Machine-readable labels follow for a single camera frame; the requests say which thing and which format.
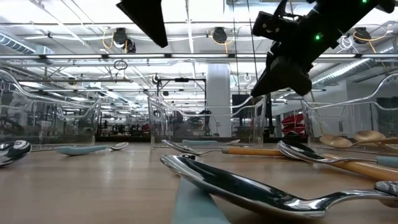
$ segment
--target spoon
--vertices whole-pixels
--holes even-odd
[[[357,141],[366,141],[366,140],[377,140],[377,139],[385,139],[386,136],[378,131],[358,131],[354,135],[354,139]]]
[[[377,139],[385,139],[385,138],[386,138],[386,136],[383,135],[383,133],[380,133],[378,131],[370,131],[370,130],[358,131],[354,135],[354,139],[357,141],[377,140]],[[386,148],[386,149],[396,150],[396,148],[385,145],[385,144],[380,144],[380,143],[374,143],[374,144],[379,147]]]
[[[172,155],[160,161],[197,187],[237,206],[257,213],[273,213],[286,218],[316,219],[337,203],[354,199],[378,199],[398,207],[397,182],[377,182],[375,190],[344,190],[319,198],[303,199],[270,185],[217,169],[207,164]]]
[[[127,147],[128,145],[129,145],[128,142],[122,142],[116,144],[115,146],[86,146],[86,147],[60,146],[55,149],[57,150],[57,153],[61,153],[67,156],[79,156],[104,149],[112,149],[118,151]]]
[[[393,156],[377,156],[376,159],[360,159],[360,158],[340,158],[340,159],[327,159],[319,156],[316,152],[304,146],[300,143],[288,141],[279,141],[277,148],[281,153],[289,155],[290,157],[296,157],[307,162],[322,163],[322,164],[333,164],[336,162],[349,162],[349,161],[362,161],[362,162],[375,162],[382,166],[398,168],[398,157]]]
[[[204,152],[198,152],[188,146],[183,146],[181,144],[169,141],[162,140],[162,142],[171,148],[177,150],[182,153],[190,153],[196,156],[200,156],[206,154],[208,152],[222,152],[223,154],[233,154],[233,155],[257,155],[257,156],[283,156],[278,150],[274,149],[252,149],[246,147],[222,147],[217,149],[210,149]]]
[[[352,146],[364,144],[364,143],[398,144],[398,138],[372,139],[372,140],[364,140],[364,141],[358,141],[356,143],[352,143],[348,139],[345,139],[345,138],[342,138],[339,136],[335,136],[332,134],[324,134],[324,135],[322,135],[322,137],[319,140],[323,144],[327,144],[329,146],[337,147],[337,148],[348,148],[348,147],[352,147]]]
[[[219,142],[214,140],[204,140],[204,141],[191,141],[191,140],[182,140],[182,144],[186,146],[207,146],[207,145],[233,145],[240,142],[240,139],[230,141],[230,142]]]
[[[0,143],[0,167],[17,162],[27,156],[32,150],[32,145],[23,140]]]

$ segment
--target wooden spoon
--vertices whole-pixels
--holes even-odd
[[[386,136],[383,135],[383,133],[380,133],[378,131],[371,131],[371,130],[358,131],[354,135],[354,139],[357,141],[377,140],[377,139],[385,139],[385,138],[386,138]],[[381,143],[374,143],[374,144],[379,147],[383,147],[385,149],[396,150],[394,147],[390,147],[385,144],[381,144]]]
[[[378,131],[358,131],[354,135],[354,139],[357,141],[377,140],[385,139],[386,136]]]
[[[329,146],[337,148],[348,148],[364,143],[398,144],[398,138],[373,139],[373,140],[365,140],[365,141],[358,141],[356,143],[352,143],[348,139],[335,136],[332,134],[324,134],[319,140],[323,144],[327,144]]]

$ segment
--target wooden handle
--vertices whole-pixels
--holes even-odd
[[[340,159],[340,157],[330,154],[323,154],[322,156],[328,159]],[[365,162],[337,162],[329,165],[349,170],[357,174],[366,175],[376,180],[398,181],[398,169],[368,164]]]
[[[252,149],[245,147],[228,147],[228,154],[256,156],[284,156],[277,149]]]

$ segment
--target ceiling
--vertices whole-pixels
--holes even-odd
[[[277,4],[275,1],[262,4],[251,4],[248,11],[247,5],[237,5],[234,12],[230,7],[224,5],[223,0],[189,0],[188,13],[185,0],[163,0],[162,9],[164,14],[165,28],[169,45],[160,48],[155,45],[131,20],[125,16],[117,7],[118,0],[43,0],[45,11],[34,3],[34,0],[1,0],[0,1],[0,32],[4,31],[14,35],[19,40],[29,44],[43,45],[52,49],[55,54],[120,54],[123,49],[112,46],[108,49],[105,45],[111,45],[111,35],[117,27],[125,27],[126,34],[135,42],[138,54],[265,54],[272,41],[263,37],[251,36],[251,22],[255,21],[259,11],[273,13]],[[308,13],[313,4],[303,1],[293,1],[295,14],[304,15]],[[377,46],[395,36],[398,33],[398,10],[392,14],[386,14],[377,9],[371,11],[366,17],[358,22],[356,26],[366,27],[373,38],[383,37],[373,44]],[[211,38],[214,27],[224,27],[229,42],[227,46],[216,44]],[[343,44],[336,49],[328,49],[328,54],[351,54],[358,52],[369,52],[368,44],[351,44],[344,50]],[[8,47],[0,45],[0,54],[19,54]],[[95,60],[78,60],[77,63],[96,63]],[[206,60],[175,61],[175,60],[130,60],[130,65],[125,71],[119,73],[119,78],[125,76],[133,80],[129,82],[107,82],[101,83],[101,88],[112,89],[134,89],[134,92],[120,92],[128,100],[139,100],[145,102],[147,93],[139,93],[140,89],[154,88],[152,77],[158,74],[160,78],[205,78],[207,72]],[[40,76],[44,76],[44,64],[32,60],[19,61],[8,60],[15,66],[21,66]],[[110,60],[107,66],[70,66],[73,62],[57,60],[47,69],[47,73],[53,73],[53,79],[110,79],[114,78],[109,69],[113,68]],[[231,70],[231,87],[235,89],[249,90],[256,83],[265,69],[265,62],[257,60],[254,62],[242,62],[232,60],[227,63]],[[311,77],[316,77],[321,72],[327,71],[335,66],[333,62],[317,63],[310,72]],[[67,83],[59,83],[62,88],[86,88],[87,83],[81,82],[76,86]],[[167,88],[196,88],[196,92],[181,94],[171,92],[168,98],[203,98],[204,93],[196,83],[170,83]]]

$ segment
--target red object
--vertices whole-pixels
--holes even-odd
[[[287,134],[289,131],[294,131],[300,134],[304,130],[305,130],[304,124],[296,124],[296,126],[294,126],[294,124],[293,125],[290,124],[282,129],[282,133]]]
[[[281,123],[284,126],[282,133],[287,134],[289,131],[294,131],[299,134],[302,138],[305,138],[305,125],[303,124],[303,114],[296,114],[288,116]]]
[[[283,125],[288,125],[288,124],[299,124],[304,120],[303,114],[297,114],[295,116],[288,116],[285,118],[281,123]]]

